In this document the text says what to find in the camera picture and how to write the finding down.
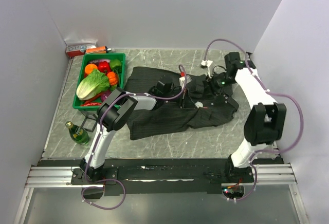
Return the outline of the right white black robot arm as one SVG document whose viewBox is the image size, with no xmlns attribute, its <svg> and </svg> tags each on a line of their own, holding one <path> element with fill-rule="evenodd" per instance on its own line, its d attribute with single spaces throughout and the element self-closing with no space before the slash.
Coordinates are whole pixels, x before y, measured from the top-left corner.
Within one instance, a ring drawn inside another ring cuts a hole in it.
<svg viewBox="0 0 329 224">
<path fill-rule="evenodd" d="M 200 66 L 207 68 L 208 81 L 212 87 L 224 88 L 238 83 L 244 92 L 251 111 L 244 125 L 244 139 L 231 154 L 224 174 L 228 181 L 236 182 L 249 174 L 250 163 L 256 154 L 281 139 L 286 116 L 286 106 L 277 103 L 257 81 L 258 71 L 254 63 L 242 61 L 238 52 L 225 55 L 225 72 L 215 75 L 215 64 L 206 59 Z"/>
</svg>

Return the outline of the black pinstriped shirt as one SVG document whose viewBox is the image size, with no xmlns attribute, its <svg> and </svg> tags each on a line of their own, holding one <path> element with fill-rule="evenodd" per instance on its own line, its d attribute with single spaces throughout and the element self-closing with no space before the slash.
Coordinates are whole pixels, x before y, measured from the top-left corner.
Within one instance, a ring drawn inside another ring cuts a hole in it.
<svg viewBox="0 0 329 224">
<path fill-rule="evenodd" d="M 161 77 L 168 76 L 175 86 L 179 86 L 179 74 L 157 68 L 134 67 L 124 89 L 128 92 L 144 93 L 154 87 Z M 181 108 L 179 102 L 167 102 L 156 110 L 134 111 L 127 126 L 130 139 L 138 140 L 150 136 L 184 132 L 188 128 L 219 126 L 233 120 L 239 108 L 232 98 L 232 86 L 219 89 L 214 94 L 206 81 L 206 76 L 191 76 L 188 83 L 188 100 L 200 102 L 202 107 Z"/>
</svg>

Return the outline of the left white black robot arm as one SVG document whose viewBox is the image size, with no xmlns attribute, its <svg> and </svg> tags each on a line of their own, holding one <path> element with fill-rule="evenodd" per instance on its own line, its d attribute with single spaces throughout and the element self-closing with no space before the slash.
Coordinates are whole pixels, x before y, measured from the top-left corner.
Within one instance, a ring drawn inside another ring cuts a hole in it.
<svg viewBox="0 0 329 224">
<path fill-rule="evenodd" d="M 165 101 L 175 101 L 185 93 L 186 85 L 191 82 L 190 77 L 179 79 L 180 92 L 176 95 L 161 94 L 154 96 L 149 93 L 131 93 L 121 88 L 116 89 L 101 103 L 97 110 L 97 130 L 92 145 L 80 163 L 80 169 L 84 172 L 83 178 L 95 184 L 102 177 L 106 151 L 116 131 L 120 130 L 128 121 L 135 110 L 156 110 Z"/>
</svg>

